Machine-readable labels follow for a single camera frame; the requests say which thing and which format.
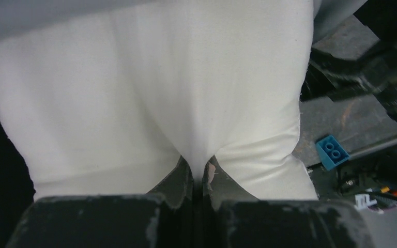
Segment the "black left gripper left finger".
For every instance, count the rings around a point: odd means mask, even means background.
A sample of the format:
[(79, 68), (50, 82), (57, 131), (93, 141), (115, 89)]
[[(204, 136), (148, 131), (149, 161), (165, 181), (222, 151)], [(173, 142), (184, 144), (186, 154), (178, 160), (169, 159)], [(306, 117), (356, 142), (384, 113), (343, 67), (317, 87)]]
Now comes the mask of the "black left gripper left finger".
[(180, 158), (146, 194), (55, 196), (22, 215), (8, 247), (191, 247), (192, 175)]

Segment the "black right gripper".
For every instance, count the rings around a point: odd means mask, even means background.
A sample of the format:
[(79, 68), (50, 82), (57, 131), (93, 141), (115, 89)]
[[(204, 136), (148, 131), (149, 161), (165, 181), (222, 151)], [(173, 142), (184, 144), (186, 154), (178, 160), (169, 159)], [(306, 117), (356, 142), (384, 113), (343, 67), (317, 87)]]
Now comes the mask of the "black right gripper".
[(354, 21), (378, 41), (358, 58), (335, 57), (313, 46), (308, 67), (308, 100), (342, 101), (385, 90), (397, 77), (397, 20)]

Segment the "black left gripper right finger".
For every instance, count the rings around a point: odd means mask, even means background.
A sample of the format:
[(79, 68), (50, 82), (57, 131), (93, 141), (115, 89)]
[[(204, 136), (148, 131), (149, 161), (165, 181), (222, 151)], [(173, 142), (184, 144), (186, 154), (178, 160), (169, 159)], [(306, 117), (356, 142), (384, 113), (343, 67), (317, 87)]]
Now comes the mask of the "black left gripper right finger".
[(204, 247), (374, 247), (343, 201), (260, 200), (212, 157), (202, 180)]

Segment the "white pillow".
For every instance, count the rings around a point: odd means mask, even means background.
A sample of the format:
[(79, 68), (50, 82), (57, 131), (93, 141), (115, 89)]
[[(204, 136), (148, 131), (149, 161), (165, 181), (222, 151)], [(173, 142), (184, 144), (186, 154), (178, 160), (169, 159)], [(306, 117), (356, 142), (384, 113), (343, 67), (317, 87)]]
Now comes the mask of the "white pillow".
[(25, 160), (35, 199), (59, 195), (145, 193), (179, 158), (200, 185), (206, 164), (219, 165), (259, 199), (316, 199), (299, 141), (299, 96), (313, 34), (273, 39), (283, 30), (265, 12), (238, 12), (218, 25), (217, 49), (203, 55), (162, 34), (168, 15), (145, 26), (139, 11), (112, 11), (111, 31), (71, 57), (53, 45), (59, 32), (0, 41), (0, 84), (18, 88), (69, 75), (72, 86), (105, 80), (116, 107), (105, 112), (11, 110), (0, 122)]

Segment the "grey pillowcase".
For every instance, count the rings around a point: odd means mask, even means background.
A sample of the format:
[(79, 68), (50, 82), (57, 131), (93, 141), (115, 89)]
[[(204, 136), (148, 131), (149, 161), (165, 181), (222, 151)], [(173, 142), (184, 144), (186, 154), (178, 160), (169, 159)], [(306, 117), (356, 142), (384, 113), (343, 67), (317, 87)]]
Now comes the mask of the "grey pillowcase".
[[(283, 30), (273, 41), (286, 40), (290, 32), (303, 37), (311, 32), (317, 40), (363, 5), (363, 1), (0, 1), (0, 41), (26, 34), (59, 32), (46, 37), (53, 45), (72, 45), (71, 57), (89, 41), (109, 36), (109, 24), (101, 24), (112, 11), (139, 11), (145, 26), (155, 14), (168, 15), (162, 34), (179, 40), (181, 28), (191, 33), (186, 44), (199, 54), (217, 49), (218, 25), (226, 25), (238, 12), (265, 12), (271, 26)], [(69, 75), (60, 74), (57, 83), (40, 80), (18, 88), (14, 82), (0, 84), (0, 107), (11, 110), (105, 112), (116, 107), (114, 93), (105, 90), (105, 80), (72, 86)]]

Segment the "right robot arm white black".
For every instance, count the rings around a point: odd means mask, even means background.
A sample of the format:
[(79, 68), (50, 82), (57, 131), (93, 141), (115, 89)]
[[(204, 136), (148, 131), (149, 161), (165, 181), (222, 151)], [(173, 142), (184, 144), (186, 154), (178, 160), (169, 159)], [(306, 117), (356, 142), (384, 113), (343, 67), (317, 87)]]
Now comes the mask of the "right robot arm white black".
[(357, 59), (312, 49), (310, 66), (319, 73), (319, 82), (332, 85), (325, 92), (332, 101), (373, 95), (397, 123), (397, 36), (376, 42)]

